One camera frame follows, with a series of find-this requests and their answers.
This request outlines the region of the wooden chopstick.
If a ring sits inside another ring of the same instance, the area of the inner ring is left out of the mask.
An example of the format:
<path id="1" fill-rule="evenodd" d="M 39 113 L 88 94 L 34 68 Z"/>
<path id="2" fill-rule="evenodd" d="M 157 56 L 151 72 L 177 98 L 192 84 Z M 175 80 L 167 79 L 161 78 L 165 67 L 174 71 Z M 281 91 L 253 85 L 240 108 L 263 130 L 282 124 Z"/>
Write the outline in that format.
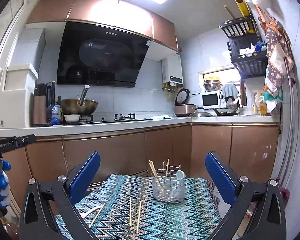
<path id="1" fill-rule="evenodd" d="M 142 201 L 139 202 L 139 210 L 138 210 L 138 220 L 137 220 L 137 225 L 136 225 L 136 233 L 139 233 L 141 209 L 142 209 Z"/>
<path id="2" fill-rule="evenodd" d="M 93 224 L 95 223 L 97 217 L 99 216 L 99 214 L 101 213 L 102 209 L 104 208 L 105 203 L 102 204 L 102 206 L 99 208 L 98 213 L 96 214 L 96 216 L 93 218 L 92 222 L 89 225 L 89 228 L 91 228 L 93 226 Z"/>
<path id="3" fill-rule="evenodd" d="M 129 198 L 129 227 L 132 227 L 132 197 Z"/>

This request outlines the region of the dark red stool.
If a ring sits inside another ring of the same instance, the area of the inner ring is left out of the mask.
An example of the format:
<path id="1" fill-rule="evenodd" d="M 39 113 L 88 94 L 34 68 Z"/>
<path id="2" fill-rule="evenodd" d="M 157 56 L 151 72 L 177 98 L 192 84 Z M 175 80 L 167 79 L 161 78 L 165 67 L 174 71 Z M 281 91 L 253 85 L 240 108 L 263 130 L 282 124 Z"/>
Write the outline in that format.
<path id="1" fill-rule="evenodd" d="M 280 192 L 281 192 L 281 196 L 282 196 L 283 205 L 284 205 L 284 207 L 286 207 L 289 197 L 290 197 L 290 192 L 288 189 L 285 189 L 283 187 L 280 187 Z"/>

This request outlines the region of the white ceramic spoon on mat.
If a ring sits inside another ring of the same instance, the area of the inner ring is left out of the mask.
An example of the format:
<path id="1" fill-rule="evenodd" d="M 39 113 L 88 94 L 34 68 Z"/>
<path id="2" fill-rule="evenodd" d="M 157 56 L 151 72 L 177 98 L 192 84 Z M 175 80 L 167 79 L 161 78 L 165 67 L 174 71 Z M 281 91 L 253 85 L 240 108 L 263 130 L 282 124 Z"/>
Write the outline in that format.
<path id="1" fill-rule="evenodd" d="M 96 210 L 99 210 L 99 209 L 101 209 L 102 208 L 102 205 L 99 205 L 99 206 L 96 206 L 96 207 L 93 207 L 92 209 L 90 209 L 89 211 L 87 211 L 87 212 L 84 212 L 84 213 L 79 213 L 80 215 L 81 215 L 81 217 L 83 218 L 83 219 L 85 219 L 89 214 L 91 214 L 91 213 L 93 213 L 94 211 L 96 211 Z"/>

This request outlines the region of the white storage box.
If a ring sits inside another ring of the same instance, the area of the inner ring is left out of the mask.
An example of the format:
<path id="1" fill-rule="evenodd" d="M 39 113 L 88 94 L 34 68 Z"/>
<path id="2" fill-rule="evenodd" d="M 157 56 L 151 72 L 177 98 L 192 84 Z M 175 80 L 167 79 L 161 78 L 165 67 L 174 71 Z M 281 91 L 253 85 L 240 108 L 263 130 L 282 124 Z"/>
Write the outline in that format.
<path id="1" fill-rule="evenodd" d="M 31 63 L 0 68 L 0 129 L 29 128 L 38 73 Z"/>

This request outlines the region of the blue label bottle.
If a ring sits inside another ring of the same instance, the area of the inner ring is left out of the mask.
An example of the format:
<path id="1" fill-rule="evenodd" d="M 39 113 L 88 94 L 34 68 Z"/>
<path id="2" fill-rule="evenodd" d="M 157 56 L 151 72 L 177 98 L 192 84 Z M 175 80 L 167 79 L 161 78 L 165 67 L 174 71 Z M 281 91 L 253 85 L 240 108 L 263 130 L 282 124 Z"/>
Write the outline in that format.
<path id="1" fill-rule="evenodd" d="M 56 103 L 51 109 L 51 124 L 59 125 L 61 123 L 61 106 Z"/>

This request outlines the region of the zigzag patterned table mat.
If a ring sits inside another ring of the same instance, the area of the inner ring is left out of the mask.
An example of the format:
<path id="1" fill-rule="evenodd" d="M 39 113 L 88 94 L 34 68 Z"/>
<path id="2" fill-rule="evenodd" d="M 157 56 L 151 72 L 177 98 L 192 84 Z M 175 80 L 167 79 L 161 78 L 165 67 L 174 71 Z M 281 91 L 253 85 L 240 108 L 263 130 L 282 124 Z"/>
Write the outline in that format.
<path id="1" fill-rule="evenodd" d="M 78 212 L 84 213 L 105 203 L 90 228 L 98 239 L 208 239 L 222 220 L 213 188 L 209 180 L 186 178 L 184 201 L 171 204 L 154 198 L 150 177 L 112 174 L 75 207 Z M 139 233 L 136 233 L 140 201 L 140 227 Z M 84 219 L 87 226 L 97 213 L 98 210 Z"/>

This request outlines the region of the black gas stove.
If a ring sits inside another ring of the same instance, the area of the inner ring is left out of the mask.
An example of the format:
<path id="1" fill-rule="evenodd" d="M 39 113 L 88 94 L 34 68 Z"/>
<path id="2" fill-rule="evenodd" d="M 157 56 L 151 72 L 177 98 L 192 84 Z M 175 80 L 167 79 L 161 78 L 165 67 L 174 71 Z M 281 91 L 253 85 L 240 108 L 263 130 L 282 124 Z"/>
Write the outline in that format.
<path id="1" fill-rule="evenodd" d="M 89 116 L 79 116 L 78 121 L 67 122 L 63 121 L 63 125 L 92 125 L 92 124 L 109 124 L 109 123 L 118 123 L 118 122 L 132 122 L 132 121 L 151 121 L 150 118 L 140 118 L 136 117 L 135 113 L 129 113 L 128 115 L 115 114 L 112 119 L 106 119 L 102 117 L 101 119 L 94 119 L 93 115 Z"/>

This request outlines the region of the white bowl on stove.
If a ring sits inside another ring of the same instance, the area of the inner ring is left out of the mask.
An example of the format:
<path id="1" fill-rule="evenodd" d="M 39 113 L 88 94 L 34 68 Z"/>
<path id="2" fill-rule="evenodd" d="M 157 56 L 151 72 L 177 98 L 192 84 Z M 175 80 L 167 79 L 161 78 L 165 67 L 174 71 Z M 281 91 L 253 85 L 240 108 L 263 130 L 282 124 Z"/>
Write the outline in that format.
<path id="1" fill-rule="evenodd" d="M 77 123 L 79 122 L 80 115 L 79 114 L 69 114 L 64 116 L 66 123 Z"/>

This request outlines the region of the white ceramic spoon in holder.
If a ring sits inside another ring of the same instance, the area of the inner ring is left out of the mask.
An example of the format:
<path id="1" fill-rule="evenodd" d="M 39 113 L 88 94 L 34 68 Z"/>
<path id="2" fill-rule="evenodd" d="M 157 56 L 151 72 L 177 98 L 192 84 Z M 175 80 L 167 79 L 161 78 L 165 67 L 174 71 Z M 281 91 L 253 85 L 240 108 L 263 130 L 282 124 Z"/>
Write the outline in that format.
<path id="1" fill-rule="evenodd" d="M 176 172 L 176 182 L 174 188 L 177 189 L 179 184 L 184 180 L 185 173 L 182 170 Z"/>

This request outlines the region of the yellow bottle on counter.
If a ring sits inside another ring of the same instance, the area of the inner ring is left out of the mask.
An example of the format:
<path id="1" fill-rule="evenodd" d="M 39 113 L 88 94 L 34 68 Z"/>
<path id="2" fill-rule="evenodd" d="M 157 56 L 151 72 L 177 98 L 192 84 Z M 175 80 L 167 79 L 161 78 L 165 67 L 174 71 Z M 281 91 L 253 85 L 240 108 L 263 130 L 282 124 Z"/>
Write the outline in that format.
<path id="1" fill-rule="evenodd" d="M 264 96 L 257 94 L 255 98 L 255 103 L 257 106 L 257 112 L 259 115 L 266 115 L 267 113 L 267 104 L 264 101 Z"/>

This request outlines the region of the chopsticks pair in holder left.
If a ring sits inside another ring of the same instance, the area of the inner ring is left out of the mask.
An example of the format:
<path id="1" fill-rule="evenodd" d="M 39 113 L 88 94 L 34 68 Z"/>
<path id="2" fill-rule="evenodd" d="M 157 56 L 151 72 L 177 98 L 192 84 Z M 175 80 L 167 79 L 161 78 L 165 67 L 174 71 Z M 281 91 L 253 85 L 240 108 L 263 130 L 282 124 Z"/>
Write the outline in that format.
<path id="1" fill-rule="evenodd" d="M 150 168 L 151 168 L 151 171 L 152 171 L 152 173 L 153 173 L 153 175 L 154 175 L 154 178 L 156 179 L 158 185 L 161 186 L 161 183 L 160 183 L 159 177 L 158 177 L 158 175 L 157 175 L 157 172 L 156 172 L 156 170 L 155 170 L 153 161 L 149 160 L 149 166 L 150 166 Z"/>

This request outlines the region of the metal pot lid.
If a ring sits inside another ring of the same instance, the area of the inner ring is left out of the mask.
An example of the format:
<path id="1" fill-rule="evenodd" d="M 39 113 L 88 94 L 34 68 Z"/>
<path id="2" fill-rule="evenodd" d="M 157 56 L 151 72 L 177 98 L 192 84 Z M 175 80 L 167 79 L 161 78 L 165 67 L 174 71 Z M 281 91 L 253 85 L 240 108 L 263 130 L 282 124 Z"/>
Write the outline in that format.
<path id="1" fill-rule="evenodd" d="M 203 117 L 211 117 L 212 114 L 206 112 L 204 107 L 196 107 L 194 112 L 191 113 L 188 117 L 189 118 L 203 118 Z"/>

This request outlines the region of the white microwave oven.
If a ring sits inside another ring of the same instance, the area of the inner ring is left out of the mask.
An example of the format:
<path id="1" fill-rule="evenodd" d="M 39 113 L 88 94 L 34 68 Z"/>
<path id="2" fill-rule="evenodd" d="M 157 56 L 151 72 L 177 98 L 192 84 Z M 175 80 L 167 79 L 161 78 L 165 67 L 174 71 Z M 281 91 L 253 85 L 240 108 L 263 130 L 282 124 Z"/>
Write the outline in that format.
<path id="1" fill-rule="evenodd" d="M 201 95 L 204 109 L 214 109 L 222 107 L 222 100 L 219 98 L 220 91 L 205 92 Z"/>

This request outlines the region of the brown rice cooker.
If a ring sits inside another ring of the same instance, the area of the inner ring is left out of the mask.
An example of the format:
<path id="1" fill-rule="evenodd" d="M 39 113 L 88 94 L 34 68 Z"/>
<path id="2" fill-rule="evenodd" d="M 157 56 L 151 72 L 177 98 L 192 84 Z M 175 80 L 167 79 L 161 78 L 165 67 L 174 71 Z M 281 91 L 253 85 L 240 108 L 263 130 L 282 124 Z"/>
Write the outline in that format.
<path id="1" fill-rule="evenodd" d="M 196 105 L 188 103 L 190 90 L 187 88 L 178 88 L 174 100 L 174 115 L 176 117 L 187 117 L 195 112 Z"/>

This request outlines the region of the black range hood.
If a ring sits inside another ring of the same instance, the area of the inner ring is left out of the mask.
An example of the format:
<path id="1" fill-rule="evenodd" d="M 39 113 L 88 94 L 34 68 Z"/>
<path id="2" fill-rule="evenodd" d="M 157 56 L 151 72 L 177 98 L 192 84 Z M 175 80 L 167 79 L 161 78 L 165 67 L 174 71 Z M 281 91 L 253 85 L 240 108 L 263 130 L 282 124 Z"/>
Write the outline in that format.
<path id="1" fill-rule="evenodd" d="M 98 25 L 67 22 L 57 84 L 133 88 L 151 41 Z"/>

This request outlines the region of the steel pot on microwave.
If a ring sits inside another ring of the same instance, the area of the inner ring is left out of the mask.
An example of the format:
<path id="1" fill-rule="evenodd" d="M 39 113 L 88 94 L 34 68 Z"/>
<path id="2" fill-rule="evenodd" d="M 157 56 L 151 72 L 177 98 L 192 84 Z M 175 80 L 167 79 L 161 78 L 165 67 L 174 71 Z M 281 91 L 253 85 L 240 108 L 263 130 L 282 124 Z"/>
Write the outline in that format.
<path id="1" fill-rule="evenodd" d="M 221 90 L 222 84 L 218 77 L 207 77 L 204 81 L 204 88 L 206 92 Z"/>

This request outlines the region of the brown patterned hanging apron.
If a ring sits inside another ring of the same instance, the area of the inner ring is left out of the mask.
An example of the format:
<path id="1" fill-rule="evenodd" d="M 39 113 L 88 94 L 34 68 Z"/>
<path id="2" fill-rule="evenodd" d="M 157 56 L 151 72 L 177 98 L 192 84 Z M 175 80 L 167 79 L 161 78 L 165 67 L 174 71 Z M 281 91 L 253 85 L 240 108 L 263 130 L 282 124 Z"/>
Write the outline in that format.
<path id="1" fill-rule="evenodd" d="M 283 80 L 295 66 L 292 46 L 283 25 L 261 7 L 256 6 L 260 25 L 266 36 L 267 68 L 263 90 L 272 98 L 277 98 Z"/>

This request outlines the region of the white water heater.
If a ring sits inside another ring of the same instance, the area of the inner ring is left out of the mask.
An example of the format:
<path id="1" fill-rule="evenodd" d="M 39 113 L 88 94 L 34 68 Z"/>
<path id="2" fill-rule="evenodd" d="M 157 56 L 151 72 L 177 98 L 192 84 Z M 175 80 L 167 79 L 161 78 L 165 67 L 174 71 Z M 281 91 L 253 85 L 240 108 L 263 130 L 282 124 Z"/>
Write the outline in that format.
<path id="1" fill-rule="evenodd" d="M 183 72 L 180 55 L 168 55 L 161 61 L 161 66 L 163 83 L 173 83 L 174 86 L 183 85 Z"/>

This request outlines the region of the yellow foil roll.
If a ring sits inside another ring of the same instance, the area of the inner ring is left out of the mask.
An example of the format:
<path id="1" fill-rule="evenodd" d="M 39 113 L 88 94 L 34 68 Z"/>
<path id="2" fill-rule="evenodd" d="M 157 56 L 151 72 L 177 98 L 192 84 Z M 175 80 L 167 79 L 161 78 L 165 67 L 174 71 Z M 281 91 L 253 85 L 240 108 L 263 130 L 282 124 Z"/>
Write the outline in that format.
<path id="1" fill-rule="evenodd" d="M 250 11 L 248 9 L 248 6 L 245 2 L 245 0 L 235 0 L 242 16 L 250 16 Z M 248 21 L 248 26 L 249 26 L 249 30 L 248 30 L 248 33 L 255 33 L 255 30 L 254 30 L 254 25 L 252 23 L 251 20 Z"/>

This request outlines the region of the black wall storage rack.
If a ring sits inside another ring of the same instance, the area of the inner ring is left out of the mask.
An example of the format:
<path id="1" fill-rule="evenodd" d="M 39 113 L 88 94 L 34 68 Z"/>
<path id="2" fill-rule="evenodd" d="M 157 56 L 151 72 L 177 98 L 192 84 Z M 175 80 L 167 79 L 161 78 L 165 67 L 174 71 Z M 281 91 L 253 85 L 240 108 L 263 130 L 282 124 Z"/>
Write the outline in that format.
<path id="1" fill-rule="evenodd" d="M 266 74 L 267 53 L 257 45 L 262 42 L 254 17 L 242 16 L 227 20 L 219 28 L 228 38 L 230 60 L 242 78 L 261 77 Z"/>

